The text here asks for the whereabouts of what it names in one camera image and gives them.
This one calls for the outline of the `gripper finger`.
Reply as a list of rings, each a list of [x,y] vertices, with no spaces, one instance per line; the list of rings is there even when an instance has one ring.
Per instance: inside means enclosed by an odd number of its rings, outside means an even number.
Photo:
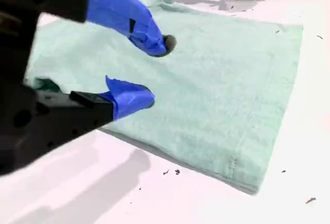
[[[154,94],[145,86],[106,78],[104,93],[65,94],[50,79],[38,78],[36,154],[46,154],[117,119],[150,108]]]
[[[87,21],[117,31],[152,57],[168,55],[177,43],[173,35],[161,33],[139,0],[89,0]]]

